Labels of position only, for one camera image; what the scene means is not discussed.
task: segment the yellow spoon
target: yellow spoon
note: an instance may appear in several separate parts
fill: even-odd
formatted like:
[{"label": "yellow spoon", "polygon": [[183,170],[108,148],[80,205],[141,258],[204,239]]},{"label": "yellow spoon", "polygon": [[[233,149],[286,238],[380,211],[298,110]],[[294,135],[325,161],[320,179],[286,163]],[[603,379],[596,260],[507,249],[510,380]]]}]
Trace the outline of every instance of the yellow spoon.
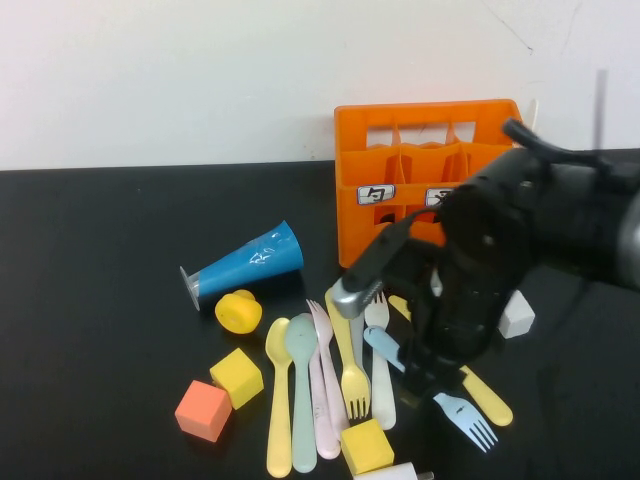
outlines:
[{"label": "yellow spoon", "polygon": [[[389,303],[407,320],[411,321],[411,312],[404,298],[391,295],[389,297]],[[480,377],[473,373],[469,367],[464,365],[460,370],[467,374],[462,381],[462,385],[467,389],[469,395],[471,395],[487,418],[500,427],[509,425],[513,421],[513,412],[509,406],[504,403],[496,392],[491,390]]]},{"label": "yellow spoon", "polygon": [[284,336],[288,326],[288,319],[278,318],[269,328],[265,342],[265,351],[276,370],[269,439],[267,441],[267,471],[275,478],[289,475],[292,466],[288,385],[291,355],[287,352],[284,344]]}]

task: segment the yellow cube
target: yellow cube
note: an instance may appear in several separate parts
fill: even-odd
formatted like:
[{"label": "yellow cube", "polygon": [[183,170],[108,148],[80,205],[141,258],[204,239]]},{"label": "yellow cube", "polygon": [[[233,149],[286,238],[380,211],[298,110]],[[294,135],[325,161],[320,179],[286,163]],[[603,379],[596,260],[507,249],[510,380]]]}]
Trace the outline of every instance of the yellow cube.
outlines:
[{"label": "yellow cube", "polygon": [[353,476],[393,465],[393,450],[375,418],[343,430],[341,446]]},{"label": "yellow cube", "polygon": [[209,372],[213,383],[227,391],[235,410],[264,389],[260,370],[239,348],[216,363]]}]

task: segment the mint green spoon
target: mint green spoon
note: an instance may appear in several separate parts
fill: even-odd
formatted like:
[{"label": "mint green spoon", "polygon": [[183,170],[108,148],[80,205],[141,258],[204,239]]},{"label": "mint green spoon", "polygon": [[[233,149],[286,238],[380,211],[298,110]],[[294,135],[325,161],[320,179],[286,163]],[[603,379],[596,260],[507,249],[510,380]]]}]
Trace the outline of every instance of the mint green spoon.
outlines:
[{"label": "mint green spoon", "polygon": [[309,392],[309,361],[318,344],[318,336],[313,321],[308,315],[298,315],[289,321],[284,343],[296,367],[293,468],[300,473],[307,473],[315,468],[318,461]]}]

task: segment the pink fork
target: pink fork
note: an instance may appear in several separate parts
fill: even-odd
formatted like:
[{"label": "pink fork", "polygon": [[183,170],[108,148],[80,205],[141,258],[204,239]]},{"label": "pink fork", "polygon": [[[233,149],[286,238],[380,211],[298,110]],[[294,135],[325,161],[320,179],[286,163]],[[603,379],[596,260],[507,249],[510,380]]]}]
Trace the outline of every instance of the pink fork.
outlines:
[{"label": "pink fork", "polygon": [[342,391],[338,383],[331,352],[329,351],[329,343],[333,338],[333,327],[329,315],[324,308],[313,300],[307,300],[313,323],[318,333],[318,348],[320,350],[320,360],[322,362],[322,371],[324,374],[324,385],[327,392],[327,402],[329,404],[329,417],[336,438],[340,439],[342,431],[349,428],[349,420],[347,420],[347,411],[345,409]]}]

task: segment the orange cube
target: orange cube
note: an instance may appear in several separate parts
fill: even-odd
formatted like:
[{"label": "orange cube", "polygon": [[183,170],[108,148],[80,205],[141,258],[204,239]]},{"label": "orange cube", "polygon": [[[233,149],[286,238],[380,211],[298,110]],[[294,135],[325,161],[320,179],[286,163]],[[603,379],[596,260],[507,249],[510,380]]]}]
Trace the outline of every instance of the orange cube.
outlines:
[{"label": "orange cube", "polygon": [[224,390],[194,380],[176,409],[183,432],[215,442],[231,414],[231,400]]}]

